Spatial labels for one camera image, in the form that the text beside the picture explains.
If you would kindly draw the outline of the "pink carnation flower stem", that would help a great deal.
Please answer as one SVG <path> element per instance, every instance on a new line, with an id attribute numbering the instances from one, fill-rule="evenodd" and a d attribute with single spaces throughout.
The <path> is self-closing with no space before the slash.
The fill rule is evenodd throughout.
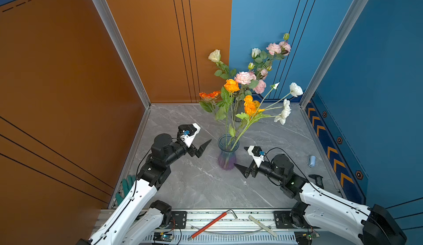
<path id="1" fill-rule="evenodd" d="M 267 87 L 265 79 L 268 75 L 266 69 L 258 69 L 257 71 L 240 72 L 235 76 L 235 81 L 243 86 L 247 86 L 257 94 L 262 94 Z"/>

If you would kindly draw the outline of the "white rose bud stem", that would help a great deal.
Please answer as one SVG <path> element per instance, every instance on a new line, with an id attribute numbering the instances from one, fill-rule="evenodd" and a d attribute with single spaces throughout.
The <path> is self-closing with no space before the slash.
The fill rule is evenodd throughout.
<path id="1" fill-rule="evenodd" d="M 259 48 L 253 48 L 251 52 L 252 59 L 260 57 L 261 52 L 262 51 Z"/>

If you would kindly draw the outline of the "white small daisy flower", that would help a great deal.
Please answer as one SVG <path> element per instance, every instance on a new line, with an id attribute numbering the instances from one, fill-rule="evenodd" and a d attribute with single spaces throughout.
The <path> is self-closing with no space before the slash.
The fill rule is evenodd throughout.
<path id="1" fill-rule="evenodd" d="M 257 107 L 259 107 L 260 109 L 264 109 L 264 114 L 270 115 L 270 117 L 264 119 L 272 118 L 274 122 L 284 125 L 286 123 L 287 118 L 291 115 L 292 112 L 292 99 L 302 96 L 304 92 L 298 84 L 293 82 L 290 85 L 290 90 L 287 95 L 285 95 L 282 99 L 279 99 L 276 102 L 273 102 L 270 105 L 266 106 L 264 104 L 264 101 L 271 94 L 272 91 L 276 91 L 278 89 L 278 85 L 279 84 L 272 85 L 270 91 L 264 96 L 261 101 L 257 101 L 254 98 L 253 100 L 256 101 L 257 104 L 260 103 L 260 105 L 257 105 Z M 236 128 L 239 126 L 239 124 L 240 122 L 235 123 Z"/>

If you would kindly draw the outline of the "cream white rose stem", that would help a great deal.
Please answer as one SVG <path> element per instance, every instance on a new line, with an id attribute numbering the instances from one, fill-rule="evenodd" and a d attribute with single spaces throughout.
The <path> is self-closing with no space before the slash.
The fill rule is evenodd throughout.
<path id="1" fill-rule="evenodd" d="M 208 59 L 217 67 L 214 75 L 225 80 L 223 88 L 230 93 L 239 91 L 239 83 L 235 81 L 237 70 L 229 68 L 229 66 L 221 60 L 220 50 L 216 49 L 215 51 L 211 52 L 208 56 Z"/>

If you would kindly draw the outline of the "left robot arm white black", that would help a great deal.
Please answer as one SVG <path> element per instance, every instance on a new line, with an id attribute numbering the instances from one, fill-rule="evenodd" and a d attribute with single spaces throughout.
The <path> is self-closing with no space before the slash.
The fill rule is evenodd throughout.
<path id="1" fill-rule="evenodd" d="M 196 148 L 193 141 L 199 132 L 200 126 L 193 123 L 180 125 L 175 138 L 165 133 L 157 135 L 121 205 L 88 240 L 80 239 L 77 243 L 138 245 L 160 225 L 167 225 L 171 206 L 164 202 L 154 203 L 143 216 L 140 213 L 169 177 L 172 163 L 185 154 L 202 156 L 209 142 Z"/>

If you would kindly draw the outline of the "clear glass vase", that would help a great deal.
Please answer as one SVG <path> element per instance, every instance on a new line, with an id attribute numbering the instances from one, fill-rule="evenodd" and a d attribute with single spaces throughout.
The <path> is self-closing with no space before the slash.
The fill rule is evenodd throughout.
<path id="1" fill-rule="evenodd" d="M 231 118 L 233 122 L 240 122 L 241 119 L 239 119 L 236 115 L 243 112 L 244 108 L 244 101 L 245 95 L 241 94 L 240 96 L 232 97 L 232 107 L 231 107 Z"/>

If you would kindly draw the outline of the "blue purple glass vase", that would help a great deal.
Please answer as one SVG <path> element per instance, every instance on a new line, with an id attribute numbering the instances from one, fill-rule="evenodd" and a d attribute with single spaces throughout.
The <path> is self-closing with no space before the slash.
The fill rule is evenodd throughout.
<path id="1" fill-rule="evenodd" d="M 232 137 L 230 134 L 225 134 L 218 140 L 218 147 L 220 149 L 220 155 L 218 157 L 218 165 L 223 170 L 232 170 L 235 168 L 236 163 L 236 151 L 239 148 L 239 142 L 236 141 L 236 137 Z"/>

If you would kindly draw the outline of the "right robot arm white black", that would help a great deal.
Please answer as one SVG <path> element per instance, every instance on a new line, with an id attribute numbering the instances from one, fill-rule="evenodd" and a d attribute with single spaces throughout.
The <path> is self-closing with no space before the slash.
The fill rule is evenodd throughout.
<path id="1" fill-rule="evenodd" d="M 298 228 L 317 227 L 356 245 L 404 245 L 407 236 L 386 208 L 346 200 L 309 181 L 304 173 L 296 174 L 296 163 L 282 153 L 271 161 L 259 146 L 245 148 L 252 157 L 248 167 L 236 164 L 245 178 L 259 173 L 277 181 L 280 190 L 297 202 L 290 212 Z"/>

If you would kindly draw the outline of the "pink peony flower stem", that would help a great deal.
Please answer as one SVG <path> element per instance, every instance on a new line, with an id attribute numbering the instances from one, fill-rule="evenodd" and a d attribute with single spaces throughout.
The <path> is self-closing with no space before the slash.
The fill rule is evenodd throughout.
<path id="1" fill-rule="evenodd" d="M 291 52 L 291 45 L 288 42 L 289 38 L 290 34 L 285 33 L 281 42 L 270 43 L 265 50 L 262 50 L 260 57 L 253 59 L 254 63 L 261 69 L 271 71 L 275 60 L 282 61 L 289 56 Z"/>

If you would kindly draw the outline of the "yellow orange poppy stem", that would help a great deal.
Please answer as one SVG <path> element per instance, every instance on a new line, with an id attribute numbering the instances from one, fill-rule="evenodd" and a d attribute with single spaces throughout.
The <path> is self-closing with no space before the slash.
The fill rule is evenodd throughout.
<path id="1" fill-rule="evenodd" d="M 241 121 L 239 126 L 237 128 L 233 127 L 234 131 L 230 133 L 234 137 L 234 145 L 231 149 L 235 148 L 235 145 L 253 124 L 258 123 L 261 119 L 270 117 L 270 115 L 264 114 L 264 111 L 264 109 L 256 107 L 254 102 L 245 102 L 244 111 L 235 115 L 235 119 Z"/>

